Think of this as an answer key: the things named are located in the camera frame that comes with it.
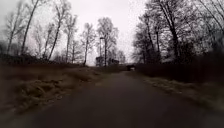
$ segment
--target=sky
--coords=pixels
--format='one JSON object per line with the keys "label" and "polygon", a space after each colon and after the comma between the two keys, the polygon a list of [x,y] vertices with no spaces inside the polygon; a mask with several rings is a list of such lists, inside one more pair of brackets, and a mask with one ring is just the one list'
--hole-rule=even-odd
{"label": "sky", "polygon": [[[6,15],[15,9],[19,0],[0,0],[0,26],[4,25]],[[119,29],[119,37],[117,47],[125,52],[127,61],[131,61],[131,53],[133,52],[132,41],[138,17],[144,12],[145,2],[147,0],[68,0],[72,4],[72,14],[78,16],[77,28],[80,35],[85,23],[91,23],[97,28],[98,19],[109,17],[115,27]],[[46,23],[49,19],[49,12],[52,9],[42,8],[36,15],[35,21]],[[59,49],[65,47],[66,43],[62,43]],[[96,50],[88,56],[88,64],[93,65]]]}

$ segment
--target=paved path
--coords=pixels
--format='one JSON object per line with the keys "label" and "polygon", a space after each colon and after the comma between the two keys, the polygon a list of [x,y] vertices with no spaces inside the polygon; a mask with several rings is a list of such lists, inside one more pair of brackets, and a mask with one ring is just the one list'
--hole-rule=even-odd
{"label": "paved path", "polygon": [[125,75],[111,75],[15,128],[224,128],[224,117]]}

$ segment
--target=dry grass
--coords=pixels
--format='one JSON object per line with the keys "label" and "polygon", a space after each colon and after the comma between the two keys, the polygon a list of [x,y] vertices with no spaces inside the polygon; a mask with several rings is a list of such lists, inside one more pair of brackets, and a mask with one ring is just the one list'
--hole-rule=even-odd
{"label": "dry grass", "polygon": [[0,87],[10,87],[8,102],[16,112],[47,105],[101,76],[91,68],[2,67]]}
{"label": "dry grass", "polygon": [[201,105],[224,110],[224,87],[215,83],[186,84],[162,78],[144,77],[144,80],[154,87],[169,93],[179,94]]}

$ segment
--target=dirt embankment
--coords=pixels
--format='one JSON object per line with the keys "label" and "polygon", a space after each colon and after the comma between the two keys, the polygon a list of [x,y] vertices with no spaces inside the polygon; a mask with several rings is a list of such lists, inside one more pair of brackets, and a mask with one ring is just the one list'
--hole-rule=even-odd
{"label": "dirt embankment", "polygon": [[51,104],[103,74],[92,68],[60,66],[4,66],[0,69],[1,110],[24,112]]}

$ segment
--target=bush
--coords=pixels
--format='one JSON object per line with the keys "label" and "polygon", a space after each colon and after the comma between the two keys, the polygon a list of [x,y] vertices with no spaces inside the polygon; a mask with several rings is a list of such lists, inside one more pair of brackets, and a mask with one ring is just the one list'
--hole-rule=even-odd
{"label": "bush", "polygon": [[224,77],[224,56],[207,53],[187,64],[174,62],[162,64],[139,64],[137,70],[150,77],[163,77],[186,83],[220,81]]}

